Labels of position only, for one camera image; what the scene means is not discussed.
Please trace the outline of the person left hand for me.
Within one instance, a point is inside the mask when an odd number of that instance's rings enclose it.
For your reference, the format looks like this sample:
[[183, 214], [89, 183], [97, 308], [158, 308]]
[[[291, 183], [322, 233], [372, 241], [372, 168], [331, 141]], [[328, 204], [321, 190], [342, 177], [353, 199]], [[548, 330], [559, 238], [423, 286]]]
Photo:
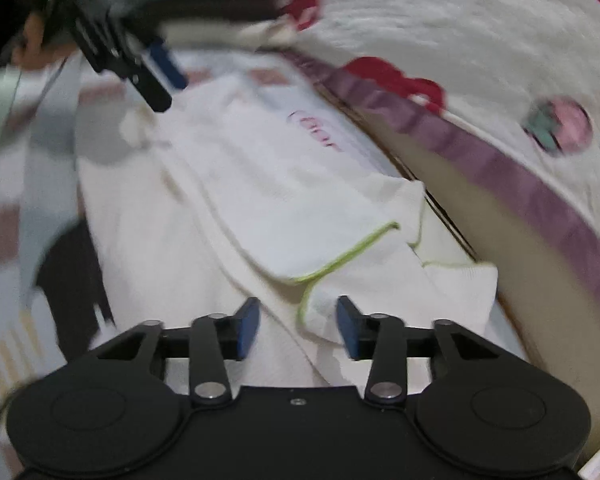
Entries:
[[42, 70], [63, 61], [76, 52], [74, 44], [43, 44], [44, 21], [31, 13], [23, 27], [24, 44], [14, 47], [10, 62], [20, 70]]

